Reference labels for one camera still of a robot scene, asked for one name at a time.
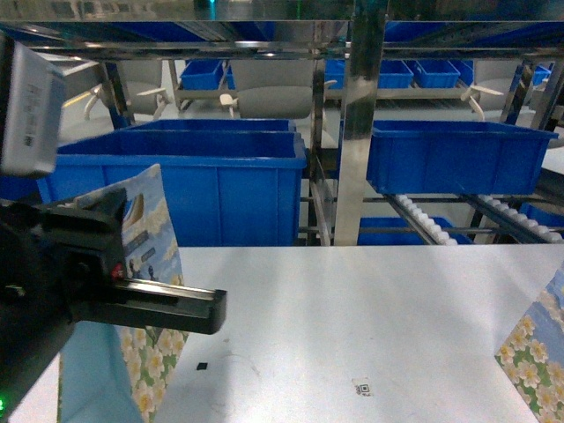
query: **blue storage crate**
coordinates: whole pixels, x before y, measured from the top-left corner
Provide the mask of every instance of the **blue storage crate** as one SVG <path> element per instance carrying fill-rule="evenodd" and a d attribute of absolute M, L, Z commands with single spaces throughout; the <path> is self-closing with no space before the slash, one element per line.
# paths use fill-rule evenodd
<path fill-rule="evenodd" d="M 231 66 L 229 66 L 229 69 L 227 69 L 226 81 L 227 81 L 227 88 L 229 88 L 230 90 L 236 89 L 235 78 L 233 76 L 233 69 L 231 69 Z"/>
<path fill-rule="evenodd" d="M 383 194 L 530 194 L 557 136 L 492 122 L 376 121 L 367 180 Z"/>
<path fill-rule="evenodd" d="M 191 60 L 180 79 L 185 90 L 217 90 L 223 77 L 223 61 Z"/>
<path fill-rule="evenodd" d="M 453 88 L 460 72 L 448 60 L 415 60 L 405 62 L 422 88 Z"/>
<path fill-rule="evenodd" d="M 335 79 L 337 83 L 329 87 L 330 90 L 340 90 L 345 83 L 345 61 L 328 60 L 325 62 L 325 81 Z"/>
<path fill-rule="evenodd" d="M 549 79 L 551 75 L 551 72 L 545 68 L 544 66 L 537 66 L 537 69 L 535 69 L 535 73 L 532 76 L 532 84 L 533 85 L 540 85 L 542 84 L 544 79 Z"/>
<path fill-rule="evenodd" d="M 31 196 L 37 191 L 34 179 L 18 178 L 15 176 L 0 177 L 0 198 L 16 201 Z"/>
<path fill-rule="evenodd" d="M 472 85 L 474 82 L 474 62 L 472 60 L 451 60 L 452 65 L 460 72 L 460 80 Z"/>
<path fill-rule="evenodd" d="M 413 72 L 402 60 L 382 60 L 378 88 L 409 88 Z"/>
<path fill-rule="evenodd" d="M 453 227 L 445 218 L 432 218 L 440 227 Z M 360 227 L 408 227 L 402 218 L 362 218 Z M 470 238 L 461 234 L 452 234 L 460 245 L 473 244 Z M 424 245 L 417 234 L 359 234 L 358 245 Z"/>
<path fill-rule="evenodd" d="M 51 202 L 160 163 L 180 246 L 292 246 L 305 145 L 297 132 L 119 130 L 59 149 Z"/>
<path fill-rule="evenodd" d="M 564 226 L 563 215 L 541 210 L 529 203 L 523 203 L 519 212 L 525 214 L 529 219 L 535 219 L 539 225 L 556 227 Z"/>
<path fill-rule="evenodd" d="M 160 119 L 129 126 L 123 130 L 245 130 L 295 132 L 294 121 L 286 119 Z"/>

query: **metal shelf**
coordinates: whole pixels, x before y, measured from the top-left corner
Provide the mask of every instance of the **metal shelf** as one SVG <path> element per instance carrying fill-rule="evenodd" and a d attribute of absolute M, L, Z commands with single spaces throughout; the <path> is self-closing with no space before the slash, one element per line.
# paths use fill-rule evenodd
<path fill-rule="evenodd" d="M 98 61 L 133 58 L 309 58 L 315 60 L 312 160 L 310 179 L 314 191 L 325 199 L 330 189 L 321 177 L 323 170 L 316 156 L 320 147 L 323 111 L 324 58 L 346 57 L 346 93 L 343 98 L 344 129 L 340 136 L 341 162 L 336 207 L 318 202 L 324 213 L 319 227 L 332 227 L 334 244 L 355 245 L 358 233 L 367 171 L 372 121 L 377 99 L 394 98 L 397 93 L 377 90 L 380 63 L 386 58 L 522 58 L 516 73 L 515 89 L 509 95 L 504 122 L 513 122 L 523 104 L 523 89 L 530 83 L 531 64 L 564 57 L 563 2 L 467 2 L 454 0 L 176 0 L 133 1 L 119 4 L 108 1 L 0 0 L 0 23 L 25 35 L 24 43 L 43 53 L 79 56 Z M 174 22 L 201 38 L 197 42 L 155 42 L 110 25 L 112 22 Z M 275 41 L 245 41 L 229 23 L 244 21 L 284 22 L 285 31 Z M 385 42 L 389 21 L 443 22 L 438 29 L 404 42 Z M 549 22 L 546 31 L 533 36 L 515 35 L 531 25 Z M 341 26 L 349 24 L 346 40 Z M 125 93 L 120 89 L 117 68 L 103 66 L 115 97 L 115 114 L 129 117 Z M 560 93 L 564 66 L 557 66 L 553 89 Z M 459 92 L 418 92 L 403 95 L 421 98 Z M 328 92 L 328 97 L 338 95 Z M 558 95 L 546 94 L 539 109 L 537 127 L 554 121 L 553 104 Z"/>

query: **white roller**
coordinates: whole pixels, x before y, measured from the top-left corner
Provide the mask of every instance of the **white roller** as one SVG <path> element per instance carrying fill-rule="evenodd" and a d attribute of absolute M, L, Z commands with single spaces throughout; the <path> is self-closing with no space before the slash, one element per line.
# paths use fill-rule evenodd
<path fill-rule="evenodd" d="M 515 216 L 512 216 L 512 219 L 515 220 L 518 223 L 522 223 L 522 222 L 528 220 L 529 218 L 527 218 L 527 215 L 525 215 L 525 214 L 517 213 Z"/>
<path fill-rule="evenodd" d="M 548 234 L 548 230 L 549 230 L 549 229 L 548 229 L 548 227 L 546 227 L 546 226 L 544 226 L 544 225 L 539 225 L 539 226 L 533 228 L 533 230 L 534 230 L 537 234 L 542 235 L 542 234 Z"/>
<path fill-rule="evenodd" d="M 449 234 L 444 231 L 439 232 L 439 234 L 437 235 L 438 242 L 445 242 L 448 238 L 450 238 Z"/>
<path fill-rule="evenodd" d="M 440 232 L 442 232 L 442 228 L 441 228 L 439 225 L 434 224 L 434 225 L 432 225 L 432 226 L 429 228 L 429 232 L 431 233 L 431 235 L 432 235 L 433 237 L 435 237 L 435 236 L 438 235 Z"/>
<path fill-rule="evenodd" d="M 514 216 L 519 214 L 519 211 L 517 211 L 515 209 L 508 208 L 507 210 L 504 210 L 503 213 L 507 214 L 510 218 L 513 218 Z"/>
<path fill-rule="evenodd" d="M 527 219 L 522 223 L 522 225 L 528 227 L 529 229 L 532 229 L 533 227 L 538 226 L 538 222 L 533 219 Z"/>
<path fill-rule="evenodd" d="M 425 220 L 429 219 L 429 216 L 426 213 L 419 213 L 415 216 L 415 219 L 417 219 L 420 223 L 423 223 Z"/>
<path fill-rule="evenodd" d="M 559 242 L 562 240 L 562 235 L 556 232 L 549 232 L 548 234 L 543 234 L 543 238 L 549 242 Z"/>

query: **metal rail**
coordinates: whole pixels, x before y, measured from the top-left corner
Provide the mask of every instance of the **metal rail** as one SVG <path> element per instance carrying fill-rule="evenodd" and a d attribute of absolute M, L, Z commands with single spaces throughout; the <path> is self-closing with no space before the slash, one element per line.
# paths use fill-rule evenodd
<path fill-rule="evenodd" d="M 427 245 L 437 245 L 438 242 L 434 240 L 433 236 L 427 231 L 427 229 L 421 225 L 412 214 L 401 204 L 394 196 L 385 196 L 390 205 L 394 210 L 403 218 L 407 224 L 413 228 L 417 235 L 425 242 Z"/>
<path fill-rule="evenodd" d="M 347 20 L 353 0 L 122 0 L 0 2 L 4 22 L 123 22 L 123 21 L 299 21 Z M 560 2 L 467 2 L 464 0 L 390 0 L 386 12 L 391 20 L 554 21 L 564 16 Z"/>
<path fill-rule="evenodd" d="M 502 228 L 508 230 L 508 232 L 517 241 L 523 243 L 531 244 L 546 244 L 548 241 L 531 231 L 530 229 L 516 223 L 512 218 L 500 213 L 495 209 L 495 207 L 486 203 L 476 196 L 461 196 L 469 205 L 474 207 L 478 212 L 483 213 L 490 220 L 500 225 Z"/>

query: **white chair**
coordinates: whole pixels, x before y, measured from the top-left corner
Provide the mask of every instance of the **white chair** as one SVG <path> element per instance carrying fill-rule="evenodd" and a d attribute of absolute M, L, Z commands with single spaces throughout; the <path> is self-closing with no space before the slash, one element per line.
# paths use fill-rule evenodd
<path fill-rule="evenodd" d="M 166 88 L 162 85 L 162 62 L 159 60 L 133 60 L 122 62 L 124 83 L 130 95 L 128 108 L 134 114 L 152 115 L 157 120 L 170 104 Z M 101 85 L 91 90 L 92 98 L 85 107 L 85 119 L 90 120 L 90 111 L 98 100 L 106 107 L 110 104 L 108 94 Z"/>
<path fill-rule="evenodd" d="M 221 105 L 241 118 L 304 119 L 311 113 L 314 63 L 309 60 L 232 60 L 237 98 L 219 97 Z M 325 89 L 337 81 L 326 81 Z M 323 143 L 335 141 L 327 132 L 323 111 Z"/>

